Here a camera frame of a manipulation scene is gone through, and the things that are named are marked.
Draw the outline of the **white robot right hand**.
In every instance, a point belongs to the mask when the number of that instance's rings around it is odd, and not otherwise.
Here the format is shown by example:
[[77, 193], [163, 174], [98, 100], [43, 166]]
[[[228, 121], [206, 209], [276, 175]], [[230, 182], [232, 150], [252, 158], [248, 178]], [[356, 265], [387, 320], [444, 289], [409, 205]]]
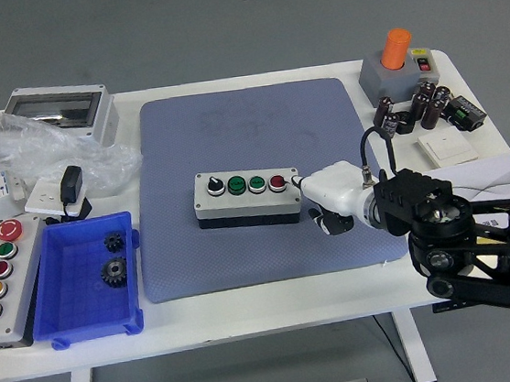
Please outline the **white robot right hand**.
[[301, 195], [320, 208], [309, 216], [326, 235], [341, 235], [354, 227], [354, 220], [373, 227], [374, 193], [364, 186], [363, 170], [348, 161], [339, 161], [310, 176], [290, 179]]

